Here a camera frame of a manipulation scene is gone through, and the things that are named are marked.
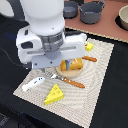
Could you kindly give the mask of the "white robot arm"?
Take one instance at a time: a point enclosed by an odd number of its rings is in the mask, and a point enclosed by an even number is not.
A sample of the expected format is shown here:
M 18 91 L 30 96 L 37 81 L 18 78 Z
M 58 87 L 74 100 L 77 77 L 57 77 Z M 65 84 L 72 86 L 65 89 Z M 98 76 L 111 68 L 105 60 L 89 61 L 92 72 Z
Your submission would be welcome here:
M 87 36 L 65 35 L 64 0 L 20 0 L 28 26 L 17 34 L 18 57 L 24 68 L 56 67 L 62 60 L 85 55 Z

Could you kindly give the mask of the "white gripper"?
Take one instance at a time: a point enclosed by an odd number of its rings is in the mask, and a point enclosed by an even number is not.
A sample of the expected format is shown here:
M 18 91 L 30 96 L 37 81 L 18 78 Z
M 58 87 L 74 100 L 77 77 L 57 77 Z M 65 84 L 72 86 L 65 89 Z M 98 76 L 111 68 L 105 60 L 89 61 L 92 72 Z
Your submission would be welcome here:
M 24 68 L 41 69 L 56 67 L 65 60 L 66 70 L 70 70 L 70 59 L 85 55 L 84 43 L 87 35 L 80 32 L 59 32 L 51 36 L 39 36 L 29 27 L 18 31 L 16 46 L 18 57 Z

